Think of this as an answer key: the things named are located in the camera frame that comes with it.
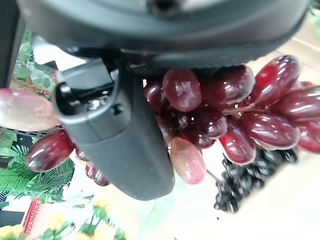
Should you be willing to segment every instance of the green leaf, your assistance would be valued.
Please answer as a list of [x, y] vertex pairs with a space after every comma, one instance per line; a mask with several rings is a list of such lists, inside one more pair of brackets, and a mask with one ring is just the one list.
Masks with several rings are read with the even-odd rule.
[[95, 195], [90, 195], [90, 196], [84, 196], [83, 199], [88, 199], [91, 200]]
[[16, 240], [26, 240], [28, 237], [28, 235], [24, 234], [24, 235], [19, 235]]
[[42, 84], [46, 89], [49, 88], [51, 86], [50, 79], [46, 77], [45, 79], [43, 79]]
[[103, 208], [100, 208], [100, 207], [94, 207], [93, 208], [93, 215], [96, 216], [98, 219], [101, 219], [101, 220], [108, 219], [106, 211]]
[[54, 70], [53, 70], [51, 67], [49, 67], [49, 66], [39, 65], [39, 64], [37, 64], [37, 63], [34, 63], [33, 66], [34, 66], [34, 68], [42, 71], [43, 73], [45, 73], [45, 74], [47, 74], [47, 75], [49, 75], [49, 76], [54, 73]]
[[17, 78], [27, 78], [30, 76], [32, 71], [24, 66], [17, 66], [14, 70]]
[[18, 153], [7, 147], [0, 147], [0, 156], [15, 157]]
[[0, 209], [6, 207], [6, 206], [9, 206], [9, 202], [8, 201], [2, 201], [0, 202]]
[[85, 223], [80, 226], [78, 233], [84, 233], [89, 236], [92, 236], [95, 233], [96, 228], [97, 228], [96, 225]]
[[17, 134], [16, 133], [13, 133], [13, 132], [6, 132], [5, 134], [4, 134], [4, 137], [6, 138], [6, 139], [9, 139], [9, 140], [12, 140], [12, 141], [17, 141]]
[[46, 239], [52, 238], [53, 236], [54, 236], [54, 231], [52, 231], [51, 229], [47, 229], [38, 238], [41, 240], [46, 240]]
[[76, 209], [84, 209], [84, 208], [85, 208], [85, 205], [84, 205], [84, 204], [77, 204], [77, 205], [74, 205], [73, 208], [76, 208]]

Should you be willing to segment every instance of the grape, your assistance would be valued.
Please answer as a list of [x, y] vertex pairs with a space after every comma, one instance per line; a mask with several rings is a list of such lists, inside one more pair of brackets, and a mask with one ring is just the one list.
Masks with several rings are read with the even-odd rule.
[[299, 148], [320, 154], [320, 121], [302, 121], [298, 126], [301, 130]]
[[78, 147], [75, 147], [75, 154], [80, 160], [85, 161], [85, 162], [89, 162], [89, 159], [87, 158], [84, 151], [80, 150]]
[[267, 166], [267, 167], [259, 167], [257, 172], [262, 176], [269, 177], [275, 174], [276, 171], [272, 167]]
[[90, 179], [94, 179], [94, 176], [97, 173], [97, 169], [95, 168], [94, 164], [90, 161], [88, 161], [85, 164], [85, 174], [88, 176]]
[[103, 176], [100, 170], [95, 173], [93, 180], [96, 184], [102, 187], [109, 185], [109, 181]]
[[218, 183], [218, 189], [222, 193], [228, 193], [231, 190], [231, 186], [228, 182], [226, 181], [219, 181]]
[[163, 112], [163, 119], [178, 131], [188, 129], [193, 123], [191, 113], [178, 111], [171, 105]]
[[252, 178], [252, 183], [257, 189], [261, 189], [265, 185], [265, 182], [257, 177]]
[[252, 140], [247, 136], [233, 120], [227, 120], [226, 134], [219, 139], [228, 159], [238, 165], [247, 165], [256, 157], [256, 148]]
[[0, 89], [0, 126], [38, 132], [60, 125], [51, 103], [21, 90]]
[[275, 103], [295, 84], [300, 74], [298, 60], [290, 55], [271, 60], [255, 77], [250, 102], [255, 106]]
[[65, 130], [57, 130], [37, 141], [25, 157], [26, 166], [34, 172], [45, 172], [63, 164], [75, 145]]
[[197, 149], [208, 149], [215, 143], [215, 140], [198, 133], [196, 129], [188, 129], [183, 132], [183, 135], [185, 135], [189, 142], [195, 145]]
[[169, 105], [160, 80], [148, 80], [144, 87], [144, 95], [155, 114], [159, 114], [165, 106]]
[[290, 164], [296, 164], [298, 162], [298, 157], [292, 149], [281, 150], [280, 153], [284, 161], [287, 161]]
[[215, 109], [227, 109], [228, 105], [244, 100], [254, 84], [255, 78], [249, 67], [224, 67], [212, 79], [204, 78], [200, 81], [202, 101]]
[[239, 210], [237, 201], [233, 197], [230, 197], [229, 200], [226, 201], [225, 205], [230, 213], [236, 213]]
[[179, 111], [189, 112], [201, 103], [200, 83], [189, 69], [169, 70], [164, 75], [162, 86], [166, 98]]
[[195, 114], [195, 127], [199, 133], [211, 139], [219, 139], [227, 132], [227, 119], [210, 107], [202, 107]]
[[320, 86], [289, 92], [270, 111], [294, 122], [320, 120]]
[[173, 138], [170, 158], [175, 171], [187, 184], [198, 184], [204, 179], [207, 173], [205, 163], [189, 141], [177, 136]]
[[241, 116], [241, 123], [249, 137], [275, 149], [291, 149], [299, 142], [299, 128], [271, 112], [245, 112]]
[[160, 116], [155, 116], [155, 119], [161, 130], [166, 146], [171, 146], [171, 141], [174, 138], [174, 132], [172, 127], [169, 124], [167, 124]]

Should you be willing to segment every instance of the black plastic housing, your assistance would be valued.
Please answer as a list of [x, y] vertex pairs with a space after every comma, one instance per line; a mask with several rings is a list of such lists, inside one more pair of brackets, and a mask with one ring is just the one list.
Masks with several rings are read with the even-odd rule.
[[105, 89], [111, 95], [98, 109], [65, 96], [66, 83], [51, 101], [70, 138], [111, 183], [133, 198], [155, 199], [173, 189], [173, 169], [141, 81], [124, 63], [118, 70], [112, 90]]

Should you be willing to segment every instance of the black plastic part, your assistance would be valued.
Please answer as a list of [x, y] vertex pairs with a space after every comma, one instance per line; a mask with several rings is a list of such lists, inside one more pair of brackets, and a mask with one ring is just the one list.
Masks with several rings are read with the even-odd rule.
[[[52, 103], [70, 138], [111, 183], [138, 200], [164, 196], [173, 189], [173, 169], [141, 82], [120, 63], [114, 85], [97, 110], [67, 114], [59, 87]], [[115, 114], [119, 104], [122, 111]]]
[[0, 1], [0, 88], [10, 85], [25, 27], [16, 1]]
[[66, 51], [121, 49], [136, 65], [205, 68], [239, 65], [273, 51], [299, 29], [309, 0], [228, 0], [177, 19], [94, 0], [18, 3], [31, 27]]

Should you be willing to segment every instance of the yellow flower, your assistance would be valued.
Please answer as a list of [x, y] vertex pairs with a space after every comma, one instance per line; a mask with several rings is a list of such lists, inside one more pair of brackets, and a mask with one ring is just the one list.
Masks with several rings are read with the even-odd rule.
[[0, 228], [0, 238], [5, 238], [6, 236], [12, 234], [15, 238], [17, 238], [23, 230], [23, 227], [20, 225], [14, 226], [3, 226]]
[[48, 229], [52, 231], [59, 230], [64, 222], [64, 217], [62, 214], [53, 215], [48, 223]]
[[21, 233], [22, 233], [22, 230], [24, 228], [20, 225], [14, 225], [12, 228], [11, 228], [11, 232], [13, 233], [13, 235], [17, 238]]
[[106, 199], [102, 198], [102, 197], [94, 197], [94, 198], [92, 198], [91, 203], [92, 203], [92, 205], [94, 207], [102, 208], [102, 209], [104, 209], [107, 206]]
[[107, 224], [99, 224], [93, 235], [93, 240], [114, 240], [116, 231]]
[[79, 233], [75, 236], [73, 240], [92, 240], [92, 238], [85, 233]]
[[3, 226], [0, 228], [0, 238], [5, 238], [12, 233], [12, 226]]

